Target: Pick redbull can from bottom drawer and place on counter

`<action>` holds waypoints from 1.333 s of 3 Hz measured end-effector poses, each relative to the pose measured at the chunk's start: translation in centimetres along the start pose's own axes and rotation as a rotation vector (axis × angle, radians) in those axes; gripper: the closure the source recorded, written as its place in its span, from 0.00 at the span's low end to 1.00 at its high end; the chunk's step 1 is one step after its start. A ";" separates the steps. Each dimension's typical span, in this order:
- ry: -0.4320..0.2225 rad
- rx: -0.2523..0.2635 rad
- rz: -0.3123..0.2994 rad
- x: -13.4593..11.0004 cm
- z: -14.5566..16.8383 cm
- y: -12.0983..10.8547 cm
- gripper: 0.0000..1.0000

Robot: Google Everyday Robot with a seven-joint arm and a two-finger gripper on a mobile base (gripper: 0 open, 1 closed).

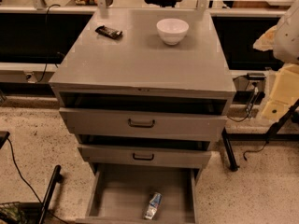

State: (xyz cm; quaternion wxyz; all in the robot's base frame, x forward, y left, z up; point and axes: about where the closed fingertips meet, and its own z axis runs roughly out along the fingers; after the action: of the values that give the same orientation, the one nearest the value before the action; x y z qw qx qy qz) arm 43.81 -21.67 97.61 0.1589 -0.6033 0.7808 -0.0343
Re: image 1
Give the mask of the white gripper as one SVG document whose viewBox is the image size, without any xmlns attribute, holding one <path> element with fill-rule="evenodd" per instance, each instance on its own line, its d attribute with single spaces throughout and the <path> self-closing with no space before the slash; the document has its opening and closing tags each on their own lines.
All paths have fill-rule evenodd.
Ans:
<svg viewBox="0 0 299 224">
<path fill-rule="evenodd" d="M 299 99 L 299 65 L 285 63 L 275 75 L 269 98 L 263 108 L 266 119 L 279 120 Z"/>
</svg>

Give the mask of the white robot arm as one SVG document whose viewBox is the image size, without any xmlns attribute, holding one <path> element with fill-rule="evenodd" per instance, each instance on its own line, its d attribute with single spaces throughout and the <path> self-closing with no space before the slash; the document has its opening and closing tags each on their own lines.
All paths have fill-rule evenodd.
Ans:
<svg viewBox="0 0 299 224">
<path fill-rule="evenodd" d="M 299 1 L 295 1 L 278 21 L 273 54 L 284 65 L 275 74 L 262 116 L 279 120 L 299 99 Z"/>
</svg>

